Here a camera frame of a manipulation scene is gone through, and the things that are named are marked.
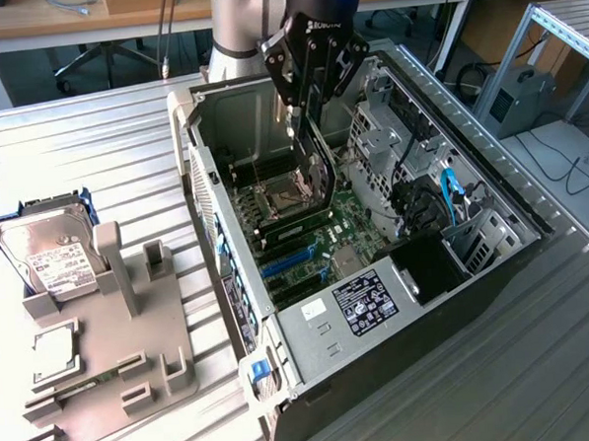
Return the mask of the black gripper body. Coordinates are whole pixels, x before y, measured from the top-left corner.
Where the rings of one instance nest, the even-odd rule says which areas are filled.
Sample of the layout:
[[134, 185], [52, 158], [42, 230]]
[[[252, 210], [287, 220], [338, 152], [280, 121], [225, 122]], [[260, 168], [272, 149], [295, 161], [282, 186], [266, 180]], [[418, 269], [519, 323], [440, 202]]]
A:
[[360, 0], [286, 0], [288, 41], [302, 41], [315, 32], [337, 34], [339, 39], [354, 34], [353, 19]]

